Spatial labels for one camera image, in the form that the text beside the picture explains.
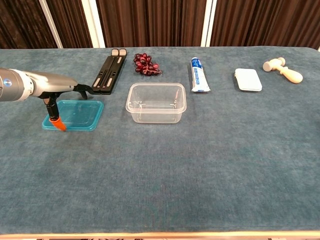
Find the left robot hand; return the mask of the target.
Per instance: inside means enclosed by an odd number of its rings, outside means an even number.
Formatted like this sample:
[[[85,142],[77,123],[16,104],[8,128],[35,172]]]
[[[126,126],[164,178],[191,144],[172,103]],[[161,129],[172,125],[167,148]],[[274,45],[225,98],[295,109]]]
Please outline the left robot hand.
[[[86,84],[80,84],[72,77],[48,72],[30,72],[25,73],[33,82],[34,89],[32,96],[43,100],[49,121],[60,131],[66,131],[67,127],[62,122],[57,105],[57,98],[67,92],[78,92],[83,99],[87,99],[87,93],[94,95],[93,89]]]

